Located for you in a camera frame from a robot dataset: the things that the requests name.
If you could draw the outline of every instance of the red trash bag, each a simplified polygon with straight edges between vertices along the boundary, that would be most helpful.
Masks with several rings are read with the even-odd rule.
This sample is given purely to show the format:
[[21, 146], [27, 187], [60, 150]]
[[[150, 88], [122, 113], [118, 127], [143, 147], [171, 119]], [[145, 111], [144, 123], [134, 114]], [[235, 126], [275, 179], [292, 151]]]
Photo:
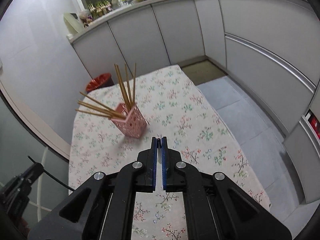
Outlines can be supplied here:
[[111, 78], [110, 73], [104, 73], [94, 79], [92, 79], [89, 84], [87, 85], [85, 91], [87, 93], [96, 90], [98, 88], [105, 88], [105, 87], [111, 87], [114, 85], [114, 82]]

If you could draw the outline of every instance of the blue gripper pad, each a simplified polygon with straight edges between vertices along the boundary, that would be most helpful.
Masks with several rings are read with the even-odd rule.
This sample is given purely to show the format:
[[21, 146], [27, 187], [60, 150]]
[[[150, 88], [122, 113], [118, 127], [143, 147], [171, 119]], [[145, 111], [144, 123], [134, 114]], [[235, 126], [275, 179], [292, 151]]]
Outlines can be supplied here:
[[153, 178], [152, 178], [153, 191], [156, 190], [156, 177], [157, 177], [157, 140], [155, 140], [154, 152], [153, 152]]
[[164, 138], [161, 138], [161, 163], [162, 163], [162, 186], [163, 190], [167, 189], [167, 168], [165, 165], [165, 145]]

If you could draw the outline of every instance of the table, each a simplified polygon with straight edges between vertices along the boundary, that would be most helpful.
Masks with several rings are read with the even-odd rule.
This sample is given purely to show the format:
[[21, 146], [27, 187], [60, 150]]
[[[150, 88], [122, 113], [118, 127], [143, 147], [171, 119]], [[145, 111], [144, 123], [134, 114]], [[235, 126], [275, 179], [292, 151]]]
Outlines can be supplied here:
[[[89, 95], [113, 108], [122, 101], [119, 85]], [[76, 114], [69, 162], [71, 187], [77, 188], [97, 171], [119, 171], [135, 161], [141, 150], [150, 148], [153, 136], [167, 136], [168, 147], [181, 152], [183, 161], [201, 172], [225, 173], [269, 210], [270, 200], [234, 136], [178, 65], [138, 77], [136, 102], [149, 123], [140, 139], [125, 137], [108, 119]], [[156, 192], [137, 193], [132, 239], [188, 239], [182, 193], [164, 192], [160, 176], [158, 164]]]

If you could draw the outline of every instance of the pink basket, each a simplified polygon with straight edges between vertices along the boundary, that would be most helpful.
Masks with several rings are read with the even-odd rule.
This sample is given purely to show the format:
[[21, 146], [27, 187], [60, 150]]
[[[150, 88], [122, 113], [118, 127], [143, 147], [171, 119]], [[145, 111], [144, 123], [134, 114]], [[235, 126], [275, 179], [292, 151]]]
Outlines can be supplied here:
[[125, 120], [112, 118], [111, 121], [115, 126], [118, 127], [125, 136], [140, 138], [147, 126], [147, 122], [137, 105], [134, 104], [128, 113], [126, 105], [124, 103], [120, 103], [117, 106], [116, 111], [121, 114], [126, 114], [127, 118]]

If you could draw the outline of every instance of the metal bolt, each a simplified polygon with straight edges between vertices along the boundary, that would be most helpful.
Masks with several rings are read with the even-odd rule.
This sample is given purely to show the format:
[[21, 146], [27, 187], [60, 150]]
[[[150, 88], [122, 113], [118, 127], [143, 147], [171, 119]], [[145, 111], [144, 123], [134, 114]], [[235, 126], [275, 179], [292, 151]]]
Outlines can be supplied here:
[[100, 180], [104, 177], [104, 174], [102, 172], [97, 172], [93, 176], [96, 180]]
[[141, 168], [142, 163], [141, 162], [134, 162], [134, 163], [132, 163], [132, 167], [134, 167], [135, 169]]
[[224, 179], [224, 174], [221, 173], [221, 172], [217, 172], [214, 177], [217, 179], [217, 180], [223, 180]]
[[187, 165], [186, 165], [185, 162], [177, 162], [177, 163], [176, 163], [176, 166], [177, 166], [177, 168], [179, 168], [179, 169], [183, 169], [183, 168], [185, 168]]

